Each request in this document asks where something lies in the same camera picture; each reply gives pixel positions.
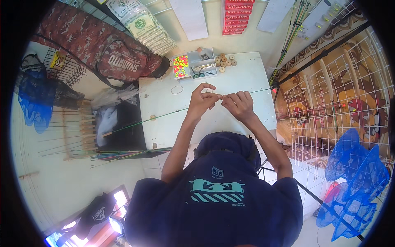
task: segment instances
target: black metal pole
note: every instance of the black metal pole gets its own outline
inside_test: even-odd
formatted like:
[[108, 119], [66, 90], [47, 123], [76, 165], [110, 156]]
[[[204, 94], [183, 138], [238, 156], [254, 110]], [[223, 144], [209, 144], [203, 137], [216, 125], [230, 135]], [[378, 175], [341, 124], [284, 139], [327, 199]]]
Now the black metal pole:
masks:
[[342, 38], [339, 42], [337, 42], [336, 44], [334, 44], [333, 46], [331, 46], [328, 50], [323, 50], [321, 52], [321, 54], [319, 54], [317, 57], [313, 58], [310, 62], [306, 63], [305, 65], [303, 65], [300, 69], [298, 69], [297, 71], [293, 72], [292, 74], [289, 74], [287, 77], [285, 77], [283, 80], [281, 80], [280, 82], [278, 82], [278, 85], [283, 84], [284, 82], [286, 82], [287, 80], [291, 79], [294, 75], [298, 74], [299, 72], [303, 71], [305, 68], [309, 67], [310, 65], [312, 65], [313, 63], [317, 62], [318, 60], [322, 59], [323, 57], [327, 56], [331, 51], [333, 51], [334, 49], [338, 48], [339, 46], [341, 46], [342, 44], [344, 44], [347, 40], [351, 39], [352, 37], [354, 37], [355, 35], [357, 35], [358, 33], [362, 32], [363, 30], [365, 30], [367, 27], [370, 26], [369, 21], [363, 23], [361, 26], [357, 27], [354, 31], [352, 31], [349, 35], [347, 35], [346, 37]]
[[[273, 170], [273, 169], [269, 169], [269, 168], [266, 168], [266, 167], [262, 167], [262, 168], [263, 168], [264, 170], [269, 170], [269, 171], [272, 171], [272, 172], [276, 172], [276, 171]], [[304, 191], [306, 191], [307, 194], [311, 195], [311, 197], [313, 197], [316, 201], [318, 201], [319, 204], [321, 204], [321, 205], [323, 205], [325, 208], [327, 208], [326, 203], [324, 203], [321, 199], [319, 199], [316, 195], [314, 195], [313, 192], [309, 191], [306, 187], [304, 187], [302, 184], [300, 184], [296, 179], [295, 179], [295, 181], [296, 181], [297, 185], [299, 185]], [[357, 232], [357, 230], [355, 230], [354, 227], [352, 227], [347, 221], [345, 221], [342, 217], [340, 217], [340, 215], [338, 215], [336, 212], [331, 212], [331, 213], [333, 213], [333, 215], [334, 215], [336, 218], [338, 218], [344, 225], [346, 225], [347, 228], [349, 228], [350, 230], [353, 230], [353, 231], [356, 231], [356, 232]], [[363, 241], [363, 240], [365, 239], [361, 234], [357, 235], [357, 237], [358, 237], [361, 241]]]

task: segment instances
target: white table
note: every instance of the white table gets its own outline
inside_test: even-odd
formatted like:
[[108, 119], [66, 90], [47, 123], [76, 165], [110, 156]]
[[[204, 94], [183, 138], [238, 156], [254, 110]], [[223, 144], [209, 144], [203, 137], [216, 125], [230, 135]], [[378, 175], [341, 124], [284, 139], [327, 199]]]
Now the white table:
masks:
[[[226, 67], [225, 73], [219, 73], [217, 77], [199, 80], [183, 79], [178, 82], [173, 78], [172, 70], [169, 69], [162, 80], [140, 79], [141, 119], [144, 121], [150, 119], [151, 115], [161, 116], [187, 108], [192, 91], [200, 83], [207, 82], [217, 87], [213, 92], [218, 94], [236, 93], [240, 90], [254, 92], [268, 89], [252, 93], [251, 96], [254, 100], [254, 112], [268, 130], [275, 130], [277, 121], [272, 95], [259, 52], [233, 55], [235, 55], [237, 66]], [[178, 85], [183, 87], [182, 92], [173, 94], [172, 88]], [[180, 87], [174, 88], [173, 92], [176, 92], [176, 89], [180, 89]], [[186, 112], [186, 110], [180, 111], [143, 123], [147, 149], [153, 149], [154, 143], [157, 144], [157, 148], [172, 147]], [[218, 101], [212, 110], [207, 110], [203, 115], [196, 126], [191, 143], [199, 143], [203, 137], [217, 131], [232, 131], [243, 135], [252, 134], [221, 105], [221, 101]]]

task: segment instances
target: white plastic bag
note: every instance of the white plastic bag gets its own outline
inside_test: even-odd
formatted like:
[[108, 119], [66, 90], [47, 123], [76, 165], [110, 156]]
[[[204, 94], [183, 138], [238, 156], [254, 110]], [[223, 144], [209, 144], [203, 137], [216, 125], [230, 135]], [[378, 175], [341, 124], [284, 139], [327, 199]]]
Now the white plastic bag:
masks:
[[101, 121], [97, 129], [97, 145], [99, 147], [104, 146], [107, 142], [105, 141], [103, 134], [113, 130], [118, 122], [117, 110], [113, 107], [108, 108], [105, 111], [100, 112]]
[[121, 103], [122, 100], [136, 106], [137, 94], [139, 94], [139, 90], [134, 89], [133, 84], [124, 90], [115, 90], [111, 88], [96, 95], [90, 104], [93, 110], [102, 108], [103, 106], [115, 107]]

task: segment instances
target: red object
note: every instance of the red object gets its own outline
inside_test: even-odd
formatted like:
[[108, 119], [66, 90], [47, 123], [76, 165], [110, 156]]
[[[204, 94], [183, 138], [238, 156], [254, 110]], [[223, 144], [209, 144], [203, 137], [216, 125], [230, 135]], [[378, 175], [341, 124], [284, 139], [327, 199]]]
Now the red object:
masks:
[[224, 26], [224, 29], [235, 29], [235, 28], [246, 28], [247, 25], [229, 25], [229, 26]]
[[225, 21], [224, 25], [229, 26], [229, 25], [247, 25], [248, 20], [236, 20], [236, 21]]
[[244, 31], [244, 28], [235, 28], [235, 29], [223, 29], [222, 32], [223, 33], [229, 33], [229, 32], [242, 32]]
[[230, 35], [230, 34], [242, 34], [243, 31], [237, 31], [237, 32], [223, 32], [222, 31], [222, 35]]
[[231, 3], [225, 4], [225, 9], [252, 9], [253, 3]]
[[229, 9], [225, 10], [225, 15], [250, 15], [252, 10], [250, 9]]
[[250, 15], [225, 15], [225, 20], [226, 21], [231, 21], [231, 20], [248, 20], [250, 18]]
[[328, 191], [325, 194], [325, 197], [323, 199], [323, 201], [325, 201], [325, 199], [328, 197], [329, 193], [333, 190], [333, 188], [335, 188], [339, 183], [338, 182], [333, 182], [333, 184], [331, 184], [331, 186], [329, 186]]
[[255, 0], [225, 0], [226, 3], [255, 3]]

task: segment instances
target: fishing net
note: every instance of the fishing net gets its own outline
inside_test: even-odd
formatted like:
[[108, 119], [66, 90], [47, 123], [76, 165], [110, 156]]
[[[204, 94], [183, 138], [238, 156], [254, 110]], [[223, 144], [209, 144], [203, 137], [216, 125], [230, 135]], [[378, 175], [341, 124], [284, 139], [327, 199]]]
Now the fishing net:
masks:
[[332, 241], [340, 236], [361, 234], [372, 221], [376, 203], [372, 201], [384, 190], [389, 174], [379, 158], [379, 147], [370, 151], [359, 144], [359, 134], [349, 129], [339, 139], [325, 170], [328, 181], [346, 179], [337, 185], [321, 206], [316, 224], [335, 226]]
[[77, 110], [79, 101], [85, 96], [56, 78], [47, 78], [44, 64], [33, 54], [23, 59], [14, 92], [18, 95], [26, 125], [34, 124], [37, 133], [48, 128], [53, 106]]

